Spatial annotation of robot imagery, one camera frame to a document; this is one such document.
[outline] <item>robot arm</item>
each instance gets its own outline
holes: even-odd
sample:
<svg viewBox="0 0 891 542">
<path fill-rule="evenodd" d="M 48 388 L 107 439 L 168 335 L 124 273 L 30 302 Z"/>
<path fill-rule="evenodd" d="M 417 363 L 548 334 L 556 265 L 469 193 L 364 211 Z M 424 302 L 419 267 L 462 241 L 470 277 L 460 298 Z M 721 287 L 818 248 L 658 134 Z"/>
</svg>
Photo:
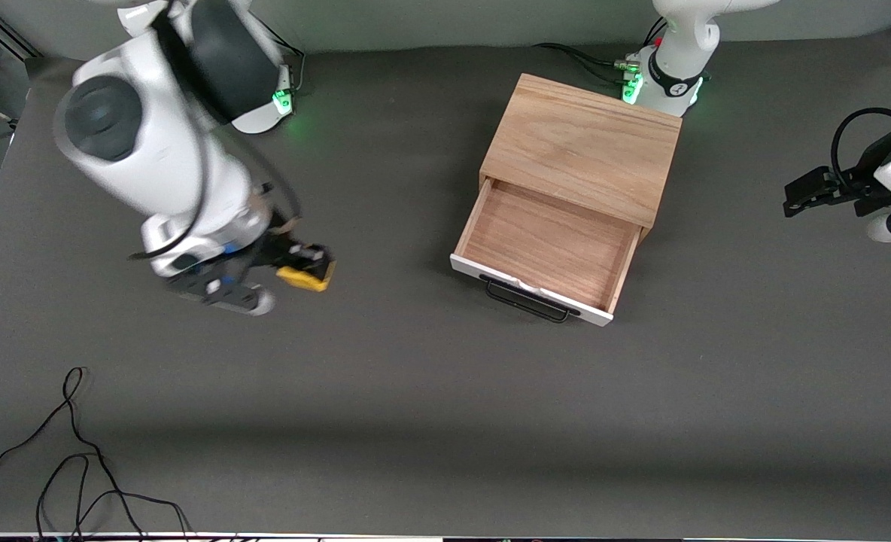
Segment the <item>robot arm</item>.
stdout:
<svg viewBox="0 0 891 542">
<path fill-rule="evenodd" d="M 888 207 L 889 213 L 875 216 L 868 235 L 875 241 L 891 243 L 891 131 L 866 148 L 857 166 L 840 171 L 838 144 L 846 126 L 864 114 L 886 114 L 890 109 L 862 109 L 842 121 L 834 136 L 832 167 L 818 167 L 786 186 L 783 212 L 787 218 L 816 206 L 854 202 L 857 216 L 868 216 Z"/>
<path fill-rule="evenodd" d="M 634 76 L 624 99 L 682 117 L 696 102 L 701 73 L 720 45 L 720 27 L 713 20 L 721 14 L 751 11 L 779 0 L 652 0 L 669 27 L 662 44 L 648 44 L 628 61 L 645 66 Z"/>
<path fill-rule="evenodd" d="M 273 266 L 322 291 L 333 262 L 325 247 L 290 237 L 297 209 L 278 212 L 207 133 L 274 92 L 276 49 L 247 17 L 230 0 L 198 0 L 176 20 L 160 14 L 152 32 L 75 72 L 54 132 L 82 172 L 150 216 L 135 256 L 171 289 L 262 315 L 273 297 L 244 282 L 249 268 Z"/>
</svg>

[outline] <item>table surface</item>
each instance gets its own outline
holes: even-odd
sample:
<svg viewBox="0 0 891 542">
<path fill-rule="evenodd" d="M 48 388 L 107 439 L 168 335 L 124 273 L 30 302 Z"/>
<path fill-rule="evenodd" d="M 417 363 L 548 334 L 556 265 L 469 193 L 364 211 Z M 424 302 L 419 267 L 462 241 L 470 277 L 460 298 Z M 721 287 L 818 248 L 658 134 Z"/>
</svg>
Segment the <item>table surface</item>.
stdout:
<svg viewBox="0 0 891 542">
<path fill-rule="evenodd" d="M 781 205 L 845 114 L 891 107 L 891 31 L 722 47 L 604 329 L 449 269 L 520 73 L 597 88 L 559 52 L 312 57 L 297 116 L 255 142 L 339 264 L 324 294 L 274 285 L 260 318 L 125 261 L 142 217 L 51 138 L 74 66 L 37 66 L 0 176 L 0 452 L 82 364 L 85 436 L 198 531 L 891 540 L 891 246 L 850 206 Z M 858 121 L 844 160 L 889 128 Z M 58 422 L 2 465 L 0 531 L 33 529 L 80 452 Z M 75 478 L 47 501 L 57 528 Z"/>
</svg>

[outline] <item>white wall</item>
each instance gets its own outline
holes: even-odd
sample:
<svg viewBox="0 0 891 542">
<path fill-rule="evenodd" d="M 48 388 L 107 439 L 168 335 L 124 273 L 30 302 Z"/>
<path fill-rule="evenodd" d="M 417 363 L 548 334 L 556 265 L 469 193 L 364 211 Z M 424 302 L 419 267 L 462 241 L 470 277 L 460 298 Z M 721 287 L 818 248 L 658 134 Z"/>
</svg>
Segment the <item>white wall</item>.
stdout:
<svg viewBox="0 0 891 542">
<path fill-rule="evenodd" d="M 253 11 L 311 52 L 634 42 L 656 18 L 649 0 L 255 0 Z M 85 0 L 0 0 L 0 14 L 51 55 L 89 59 L 126 40 L 114 10 Z M 730 41 L 849 37 L 891 27 L 891 0 L 782 0 L 720 24 Z"/>
</svg>

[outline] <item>black handle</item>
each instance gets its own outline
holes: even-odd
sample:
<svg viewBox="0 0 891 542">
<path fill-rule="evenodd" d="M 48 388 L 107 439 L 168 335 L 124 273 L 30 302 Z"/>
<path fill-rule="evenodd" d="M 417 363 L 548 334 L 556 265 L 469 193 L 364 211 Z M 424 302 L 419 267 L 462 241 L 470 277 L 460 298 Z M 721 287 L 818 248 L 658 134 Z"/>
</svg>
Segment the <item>black handle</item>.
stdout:
<svg viewBox="0 0 891 542">
<path fill-rule="evenodd" d="M 522 288 L 514 287 L 514 285 L 508 284 L 508 282 L 498 281 L 487 275 L 479 275 L 479 278 L 486 282 L 486 295 L 488 295 L 491 299 L 495 299 L 498 302 L 505 303 L 508 306 L 514 306 L 516 309 L 520 309 L 520 311 L 525 311 L 530 313 L 531 315 L 539 316 L 540 318 L 549 320 L 552 323 L 561 324 L 565 322 L 570 317 L 570 315 L 579 315 L 579 311 L 576 311 L 576 309 L 570 309 L 569 306 L 559 305 L 558 303 L 549 301 L 549 299 L 546 299 L 545 297 L 542 297 L 540 295 L 536 295 L 531 291 L 525 291 Z M 538 305 L 545 306 L 547 309 L 555 311 L 555 314 L 548 315 L 548 313 L 533 309 L 532 306 L 522 305 L 522 303 L 515 301 L 515 299 L 509 299 L 500 296 L 493 291 L 493 287 L 497 287 L 502 291 L 527 298 L 529 299 L 529 301 L 535 302 Z"/>
</svg>

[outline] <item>wooden box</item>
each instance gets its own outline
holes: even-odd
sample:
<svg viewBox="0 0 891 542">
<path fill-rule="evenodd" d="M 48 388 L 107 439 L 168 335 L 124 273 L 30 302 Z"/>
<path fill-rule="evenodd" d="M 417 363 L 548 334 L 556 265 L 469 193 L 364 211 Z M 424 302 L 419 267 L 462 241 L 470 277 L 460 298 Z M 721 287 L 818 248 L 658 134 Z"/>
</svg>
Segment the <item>wooden box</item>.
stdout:
<svg viewBox="0 0 891 542">
<path fill-rule="evenodd" d="M 678 117 L 522 75 L 452 268 L 547 319 L 610 323 L 679 136 Z"/>
</svg>

